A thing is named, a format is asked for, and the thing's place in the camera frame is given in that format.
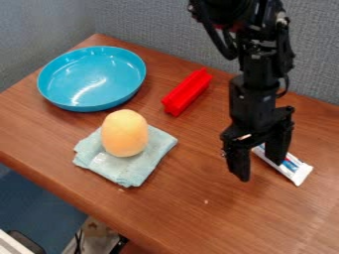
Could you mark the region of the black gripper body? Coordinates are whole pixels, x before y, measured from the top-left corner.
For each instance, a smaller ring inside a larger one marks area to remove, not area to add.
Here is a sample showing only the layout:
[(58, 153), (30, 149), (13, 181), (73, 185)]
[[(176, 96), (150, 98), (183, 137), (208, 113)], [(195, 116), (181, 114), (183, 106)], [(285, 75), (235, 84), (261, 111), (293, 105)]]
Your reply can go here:
[(229, 85), (231, 126), (220, 138), (228, 146), (247, 148), (260, 145), (279, 126), (291, 125), (293, 108), (275, 107), (277, 82), (271, 87), (247, 87), (244, 77), (236, 76)]

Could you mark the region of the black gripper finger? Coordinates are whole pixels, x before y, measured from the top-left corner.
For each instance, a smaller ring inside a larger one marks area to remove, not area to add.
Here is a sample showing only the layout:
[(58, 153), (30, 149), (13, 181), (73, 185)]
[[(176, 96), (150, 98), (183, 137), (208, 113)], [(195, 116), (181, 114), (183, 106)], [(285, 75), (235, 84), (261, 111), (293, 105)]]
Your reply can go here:
[(251, 151), (247, 148), (228, 146), (225, 158), (229, 172), (241, 182), (247, 182), (251, 179)]
[(279, 166), (291, 142), (292, 126), (279, 126), (264, 142), (264, 156)]

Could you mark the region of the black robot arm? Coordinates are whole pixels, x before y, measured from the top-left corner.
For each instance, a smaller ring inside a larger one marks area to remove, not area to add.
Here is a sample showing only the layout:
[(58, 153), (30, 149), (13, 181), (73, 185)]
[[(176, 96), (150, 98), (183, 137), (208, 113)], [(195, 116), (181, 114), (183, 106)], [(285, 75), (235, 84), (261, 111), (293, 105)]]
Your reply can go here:
[(243, 72), (229, 82), (232, 124), (220, 139), (229, 172), (245, 182), (251, 149), (264, 145), (265, 157), (279, 165), (289, 146), (293, 108), (275, 105), (287, 93), (293, 68), (289, 19), (281, 0), (188, 0), (188, 11)]

